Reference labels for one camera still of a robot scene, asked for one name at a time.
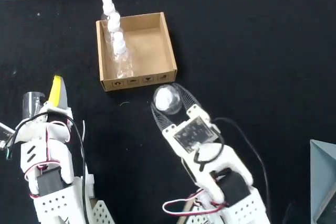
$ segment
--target black cable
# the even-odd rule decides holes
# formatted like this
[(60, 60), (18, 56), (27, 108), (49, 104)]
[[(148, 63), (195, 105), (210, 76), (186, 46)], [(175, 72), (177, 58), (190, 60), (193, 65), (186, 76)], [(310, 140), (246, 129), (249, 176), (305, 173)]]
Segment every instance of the black cable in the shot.
[(199, 160), (198, 160), (198, 157), (199, 157), (199, 154), (200, 154), (200, 153), (199, 153), (198, 151), (195, 153), (195, 156), (194, 156), (194, 162), (200, 165), (200, 167), (199, 167), (199, 171), (200, 171), (200, 172), (203, 171), (204, 166), (205, 166), (206, 164), (209, 164), (209, 163), (211, 163), (212, 161), (216, 160), (216, 159), (220, 156), (220, 154), (222, 153), (222, 151), (223, 151), (223, 149), (224, 149), (224, 145), (225, 145), (224, 138), (223, 138), (223, 137), (222, 137), (222, 136), (221, 136), (215, 129), (213, 129), (213, 130), (214, 130), (214, 131), (217, 133), (217, 135), (218, 135), (218, 138), (219, 138), (219, 140), (220, 140), (220, 142), (221, 142), (221, 147), (220, 147), (218, 153), (217, 153), (214, 157), (212, 157), (211, 159), (206, 160), (206, 161), (199, 161)]
[(243, 137), (243, 139), (245, 140), (245, 142), (252, 149), (252, 151), (257, 156), (258, 160), (260, 161), (261, 167), (262, 167), (262, 171), (264, 173), (264, 180), (265, 180), (265, 186), (266, 186), (266, 212), (267, 212), (267, 216), (269, 218), (269, 221), (271, 221), (271, 213), (270, 213), (270, 204), (271, 204), (270, 201), (271, 200), (270, 200), (270, 193), (269, 193), (268, 178), (267, 178), (266, 168), (265, 168), (263, 160), (259, 156), (257, 150), (254, 148), (254, 146), (252, 145), (252, 143), (246, 137), (244, 131), (242, 131), (242, 129), (238, 126), (238, 124), (235, 121), (233, 121), (230, 118), (216, 118), (214, 121), (217, 121), (217, 120), (222, 120), (222, 121), (224, 121), (226, 123), (229, 123), (229, 124), (233, 125), (238, 130), (238, 132), (241, 134), (241, 136)]
[(71, 117), (69, 117), (69, 116), (67, 116), (67, 115), (64, 115), (64, 114), (62, 114), (62, 113), (59, 113), (59, 112), (54, 112), (54, 111), (49, 112), (49, 111), (47, 111), (47, 112), (43, 112), (43, 113), (41, 113), (41, 114), (34, 115), (32, 118), (30, 118), (30, 119), (28, 119), (28, 120), (22, 122), (22, 123), (17, 127), (16, 131), (15, 131), (14, 134), (13, 134), (12, 145), (9, 147), (9, 154), (8, 154), (8, 157), (9, 157), (9, 159), (11, 159), (11, 157), (12, 157), (13, 146), (14, 146), (14, 144), (15, 144), (15, 140), (16, 140), (17, 134), (18, 134), (19, 130), (21, 129), (21, 127), (22, 127), (23, 125), (25, 125), (26, 123), (31, 122), (31, 121), (37, 119), (38, 117), (43, 116), (43, 115), (47, 115), (47, 114), (57, 114), (57, 115), (64, 116), (64, 117), (65, 117), (66, 119), (68, 119), (68, 120), (73, 124), (73, 126), (75, 127), (75, 130), (76, 130), (76, 133), (77, 133), (77, 136), (78, 136), (78, 139), (79, 139), (79, 143), (80, 143), (80, 148), (81, 148), (81, 150), (82, 150), (82, 156), (83, 156), (83, 158), (82, 158), (82, 160), (83, 160), (82, 201), (83, 201), (84, 218), (85, 218), (85, 222), (86, 222), (86, 224), (90, 224), (90, 222), (89, 222), (89, 218), (88, 218), (87, 209), (86, 209), (86, 199), (85, 199), (85, 194), (86, 194), (86, 193), (85, 193), (85, 180), (86, 180), (86, 176), (85, 176), (85, 174), (86, 174), (86, 171), (85, 171), (85, 153), (84, 153), (84, 144), (83, 144), (82, 138), (81, 138), (81, 136), (80, 136), (79, 130), (78, 130), (78, 128), (77, 128), (77, 126), (76, 126), (74, 120), (73, 120)]

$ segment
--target gray object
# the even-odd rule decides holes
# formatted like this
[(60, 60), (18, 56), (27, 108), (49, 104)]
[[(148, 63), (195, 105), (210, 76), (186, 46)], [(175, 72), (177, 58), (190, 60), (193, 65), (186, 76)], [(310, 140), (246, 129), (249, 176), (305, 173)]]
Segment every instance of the gray object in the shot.
[(326, 215), (336, 190), (336, 145), (310, 141), (311, 224)]

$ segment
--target electrical wire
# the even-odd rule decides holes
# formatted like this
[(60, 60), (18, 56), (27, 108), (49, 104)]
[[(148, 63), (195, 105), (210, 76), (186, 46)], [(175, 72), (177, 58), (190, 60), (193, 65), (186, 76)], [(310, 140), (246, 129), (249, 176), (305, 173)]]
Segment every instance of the electrical wire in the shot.
[(32, 165), (30, 168), (28, 168), (25, 172), (24, 172), (24, 178), (26, 181), (28, 181), (27, 178), (27, 174), (36, 166), (41, 166), (41, 165), (49, 165), (49, 164), (54, 164), (54, 165), (60, 165), (60, 163), (58, 161), (43, 161), (43, 162), (38, 162), (34, 165)]
[(254, 154), (257, 156), (260, 164), (261, 164), (261, 168), (264, 174), (264, 180), (265, 180), (265, 187), (266, 187), (266, 212), (267, 212), (267, 216), (269, 218), (269, 220), (271, 220), (271, 212), (270, 212), (270, 205), (271, 205), (271, 200), (270, 200), (270, 192), (269, 192), (269, 185), (268, 185), (268, 178), (267, 178), (267, 172), (266, 172), (266, 168), (265, 168), (265, 164), (263, 162), (263, 160), (261, 159), (261, 157), (259, 156), (257, 150), (254, 148), (254, 146), (252, 145), (252, 143), (248, 140), (248, 138), (246, 137), (244, 131), (239, 127), (239, 125), (232, 119), (230, 118), (216, 118), (214, 120), (218, 121), (218, 120), (222, 120), (223, 122), (229, 123), (232, 126), (234, 126), (238, 132), (241, 134), (241, 136), (243, 137), (243, 139), (245, 140), (245, 142), (248, 144), (248, 146), (251, 148), (251, 150), (254, 152)]
[(194, 216), (194, 215), (208, 215), (208, 214), (213, 214), (215, 212), (220, 211), (222, 208), (227, 206), (227, 203), (222, 203), (222, 204), (217, 204), (217, 207), (215, 209), (210, 209), (210, 210), (204, 210), (204, 211), (186, 211), (186, 212), (171, 212), (166, 210), (166, 206), (171, 205), (173, 203), (176, 202), (181, 202), (181, 201), (189, 201), (191, 199), (195, 199), (201, 192), (203, 192), (203, 189), (199, 189), (196, 193), (191, 194), (189, 197), (185, 198), (185, 199), (176, 199), (176, 200), (170, 200), (165, 202), (162, 205), (162, 210), (169, 214), (169, 215), (173, 215), (173, 216)]
[(57, 125), (60, 124), (60, 125), (64, 126), (65, 128), (67, 128), (67, 130), (68, 130), (68, 138), (65, 140), (65, 142), (69, 143), (70, 142), (70, 138), (71, 138), (71, 131), (70, 131), (69, 127), (64, 122), (61, 122), (61, 121), (51, 121), (47, 125), (47, 128), (46, 128), (47, 130), (48, 130), (48, 128), (49, 128), (49, 126), (51, 124), (57, 124)]
[(21, 124), (18, 125), (18, 127), (16, 128), (15, 130), (15, 133), (13, 134), (13, 137), (12, 137), (12, 144), (11, 146), (7, 149), (8, 152), (7, 152), (7, 159), (11, 159), (12, 157), (12, 153), (13, 153), (13, 147), (14, 147), (14, 144), (15, 144), (15, 140), (17, 138), (17, 134), (19, 132), (19, 130), (21, 129), (22, 126), (24, 126), (26, 123), (28, 122), (31, 122), (35, 119), (37, 119), (38, 117), (40, 116), (43, 116), (43, 115), (47, 115), (47, 114), (57, 114), (57, 115), (60, 115), (60, 116), (63, 116), (65, 117), (66, 119), (68, 119), (74, 126), (75, 130), (76, 130), (76, 134), (78, 136), (78, 139), (79, 139), (79, 143), (80, 143), (80, 148), (81, 148), (81, 151), (82, 151), (82, 169), (83, 169), (83, 178), (82, 178), (82, 201), (83, 201), (83, 211), (84, 211), (84, 218), (85, 218), (85, 222), (86, 224), (90, 224), (89, 222), (89, 218), (88, 218), (88, 213), (87, 213), (87, 209), (86, 209), (86, 191), (85, 191), (85, 181), (86, 181), (86, 163), (85, 163), (85, 153), (84, 153), (84, 144), (83, 144), (83, 141), (82, 141), (82, 138), (80, 136), (80, 133), (79, 133), (79, 130), (74, 122), (74, 120), (65, 115), (65, 114), (62, 114), (62, 113), (59, 113), (59, 112), (55, 112), (55, 111), (52, 111), (52, 112), (49, 112), (49, 111), (46, 111), (46, 112), (43, 112), (43, 113), (40, 113), (40, 114), (37, 114), (37, 115), (34, 115), (33, 117), (31, 117), (30, 119), (22, 122)]
[(214, 160), (216, 160), (216, 159), (220, 156), (220, 154), (222, 153), (222, 151), (223, 151), (223, 149), (224, 149), (224, 145), (225, 145), (224, 138), (223, 138), (222, 135), (221, 135), (219, 132), (217, 132), (214, 128), (213, 128), (213, 131), (215, 131), (215, 132), (217, 133), (218, 138), (219, 138), (219, 140), (220, 140), (220, 142), (221, 142), (221, 147), (220, 147), (218, 153), (217, 153), (214, 157), (212, 157), (211, 159), (206, 160), (206, 161), (199, 161), (199, 160), (198, 160), (198, 157), (199, 157), (199, 154), (200, 154), (200, 153), (198, 152), (199, 150), (196, 151), (195, 156), (194, 156), (194, 162), (197, 163), (197, 164), (199, 164), (199, 165), (201, 165), (201, 166), (199, 167), (199, 171), (200, 171), (200, 172), (204, 169), (204, 166), (205, 166), (206, 164), (209, 164), (209, 163), (213, 162)]

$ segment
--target bottle cap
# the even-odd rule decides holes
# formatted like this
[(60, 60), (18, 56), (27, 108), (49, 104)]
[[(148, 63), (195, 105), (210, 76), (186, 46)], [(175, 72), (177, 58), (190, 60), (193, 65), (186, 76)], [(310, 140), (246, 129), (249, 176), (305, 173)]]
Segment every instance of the bottle cap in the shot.
[(160, 111), (165, 111), (173, 101), (173, 93), (168, 88), (161, 88), (155, 97), (155, 106)]
[(124, 34), (118, 31), (113, 34), (113, 52), (115, 55), (122, 54), (126, 51), (126, 43), (124, 40)]
[(107, 23), (107, 29), (110, 33), (115, 33), (120, 29), (120, 14), (114, 12), (110, 15), (110, 19)]

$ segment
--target white bottle cap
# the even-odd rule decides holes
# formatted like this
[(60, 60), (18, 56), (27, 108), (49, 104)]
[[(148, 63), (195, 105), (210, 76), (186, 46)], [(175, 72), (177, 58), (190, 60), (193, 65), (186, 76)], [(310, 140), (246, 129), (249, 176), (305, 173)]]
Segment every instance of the white bottle cap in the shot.
[(112, 0), (102, 0), (103, 1), (103, 12), (106, 16), (110, 16), (116, 11), (114, 3)]
[(110, 33), (115, 33), (120, 29), (120, 14), (114, 12), (110, 15), (110, 19), (107, 23), (107, 29)]
[(123, 54), (126, 51), (126, 43), (124, 40), (124, 34), (118, 31), (113, 34), (113, 52), (115, 55)]
[(155, 106), (160, 111), (165, 111), (169, 108), (173, 101), (173, 93), (168, 88), (161, 88), (155, 96)]

